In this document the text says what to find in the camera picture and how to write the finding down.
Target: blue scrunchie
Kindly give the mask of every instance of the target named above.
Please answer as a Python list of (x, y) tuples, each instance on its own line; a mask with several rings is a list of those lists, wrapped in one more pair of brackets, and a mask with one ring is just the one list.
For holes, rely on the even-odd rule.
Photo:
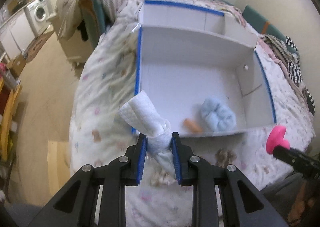
[(212, 131), (233, 130), (236, 126), (236, 115), (219, 99), (207, 98), (201, 105), (200, 114)]

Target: white box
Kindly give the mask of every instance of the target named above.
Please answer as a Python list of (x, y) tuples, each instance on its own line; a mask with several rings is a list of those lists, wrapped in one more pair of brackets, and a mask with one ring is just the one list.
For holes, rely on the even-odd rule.
[[(144, 90), (181, 136), (221, 136), (276, 123), (273, 99), (254, 51), (257, 36), (221, 11), (146, 0), (139, 13), (135, 94)], [(200, 118), (207, 97), (236, 114), (232, 131), (211, 132)], [(204, 129), (191, 134), (184, 119)]]

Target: white bedding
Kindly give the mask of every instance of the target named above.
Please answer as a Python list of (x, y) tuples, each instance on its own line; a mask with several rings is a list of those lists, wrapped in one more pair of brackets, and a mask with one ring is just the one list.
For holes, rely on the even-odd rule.
[[(119, 107), (134, 93), (137, 12), (143, 0), (128, 0), (113, 27), (100, 37), (89, 57), (75, 93), (70, 122), (71, 174), (84, 164), (107, 165), (135, 144), (131, 127), (118, 115)], [(183, 0), (217, 8), (209, 0)], [(286, 138), (294, 148), (305, 150), (314, 130), (308, 108), (298, 100), (281, 68), (257, 45), (256, 51), (269, 81), (278, 124), (287, 127)], [(258, 188), (283, 179), (291, 167), (265, 152), (271, 127), (244, 135), (184, 140), (194, 154), (216, 163), (216, 153), (226, 148), (236, 154), (235, 164)], [(126, 188), (128, 226), (191, 225), (192, 187), (151, 186), (159, 166), (148, 158), (138, 187)]]

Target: silver screw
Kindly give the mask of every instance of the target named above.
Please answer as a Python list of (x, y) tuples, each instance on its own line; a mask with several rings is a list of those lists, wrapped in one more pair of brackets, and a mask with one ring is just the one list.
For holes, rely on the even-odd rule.
[(237, 167), (235, 165), (230, 164), (227, 166), (227, 170), (235, 172), (237, 170)]
[(82, 170), (84, 171), (84, 172), (88, 172), (88, 171), (90, 171), (91, 170), (91, 165), (84, 165), (84, 166), (82, 166)]
[(191, 160), (192, 162), (199, 162), (199, 161), (200, 161), (200, 158), (199, 158), (198, 156), (191, 156), (191, 157), (190, 157), (190, 160)]
[(129, 160), (129, 158), (127, 157), (127, 156), (121, 156), (120, 158), (119, 158), (119, 161), (120, 162), (127, 162)]

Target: orange strap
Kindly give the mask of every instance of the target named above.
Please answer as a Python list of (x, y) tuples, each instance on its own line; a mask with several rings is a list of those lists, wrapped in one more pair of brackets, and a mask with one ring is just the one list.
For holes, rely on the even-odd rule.
[(261, 31), (261, 34), (265, 34), (267, 32), (268, 26), (270, 25), (269, 21), (266, 21), (266, 23), (263, 26), (263, 29)]

